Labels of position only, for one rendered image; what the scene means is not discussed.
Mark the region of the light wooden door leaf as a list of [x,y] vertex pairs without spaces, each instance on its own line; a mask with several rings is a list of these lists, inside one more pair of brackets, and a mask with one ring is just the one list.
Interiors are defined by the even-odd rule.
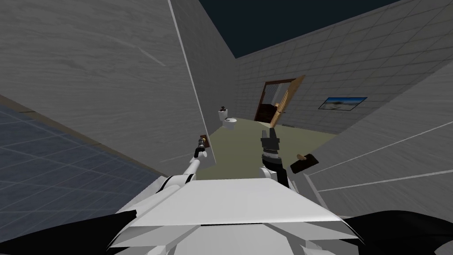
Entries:
[[276,113],[274,114],[274,116],[271,120],[271,123],[270,123],[271,128],[274,128],[277,125],[278,121],[280,120],[281,115],[284,113],[286,107],[288,106],[289,102],[293,98],[294,94],[297,92],[297,89],[299,88],[300,84],[302,83],[302,81],[304,80],[305,77],[306,77],[305,75],[302,75],[290,82],[290,85],[289,85],[285,95],[283,96],[281,103],[277,107]]

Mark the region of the framed landscape picture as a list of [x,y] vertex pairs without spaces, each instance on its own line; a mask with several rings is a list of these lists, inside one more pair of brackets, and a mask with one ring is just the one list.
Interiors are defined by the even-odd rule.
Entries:
[[366,97],[328,97],[318,109],[351,111],[365,99]]

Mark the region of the white toilet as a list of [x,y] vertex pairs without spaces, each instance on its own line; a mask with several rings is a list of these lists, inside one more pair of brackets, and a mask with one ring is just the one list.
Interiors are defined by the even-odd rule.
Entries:
[[222,122],[222,127],[226,128],[228,130],[234,130],[237,120],[230,118],[228,116],[228,109],[226,109],[224,106],[222,106],[221,109],[218,111],[218,114],[219,114],[219,119]]

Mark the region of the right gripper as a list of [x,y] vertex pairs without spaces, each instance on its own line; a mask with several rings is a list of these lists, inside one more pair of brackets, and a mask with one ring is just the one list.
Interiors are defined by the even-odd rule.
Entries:
[[277,138],[275,128],[269,129],[269,138],[267,138],[266,130],[262,130],[261,145],[264,152],[277,152],[279,151],[280,139]]

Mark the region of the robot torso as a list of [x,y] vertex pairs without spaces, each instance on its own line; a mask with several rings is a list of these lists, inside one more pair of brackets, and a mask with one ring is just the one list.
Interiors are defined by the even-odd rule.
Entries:
[[270,178],[169,179],[132,210],[116,255],[359,255],[343,219]]

